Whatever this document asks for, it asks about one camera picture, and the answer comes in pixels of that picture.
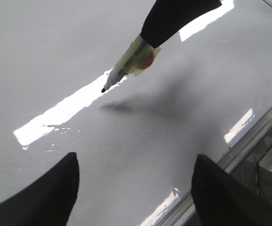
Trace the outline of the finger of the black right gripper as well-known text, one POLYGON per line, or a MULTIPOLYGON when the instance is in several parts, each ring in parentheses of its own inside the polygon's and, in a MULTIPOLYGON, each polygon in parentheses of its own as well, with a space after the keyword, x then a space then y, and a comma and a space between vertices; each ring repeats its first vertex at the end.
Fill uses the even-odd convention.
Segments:
POLYGON ((144 21, 140 36, 157 48, 186 24, 221 5, 219 0, 157 0, 144 21))

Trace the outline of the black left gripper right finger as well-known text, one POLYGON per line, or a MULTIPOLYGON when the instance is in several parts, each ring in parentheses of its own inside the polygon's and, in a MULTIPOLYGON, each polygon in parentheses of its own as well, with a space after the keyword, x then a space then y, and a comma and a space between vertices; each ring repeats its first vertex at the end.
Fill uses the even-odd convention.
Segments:
POLYGON ((272 226, 272 205, 204 154, 196 158, 191 194, 203 226, 272 226))

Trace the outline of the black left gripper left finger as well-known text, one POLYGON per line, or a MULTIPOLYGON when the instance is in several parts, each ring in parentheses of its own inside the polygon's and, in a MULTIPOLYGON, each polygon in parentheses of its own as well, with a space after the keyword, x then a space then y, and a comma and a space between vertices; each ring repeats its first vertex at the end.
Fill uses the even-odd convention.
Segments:
POLYGON ((28 187, 0 203, 0 226, 65 226, 77 200, 77 154, 68 153, 28 187))

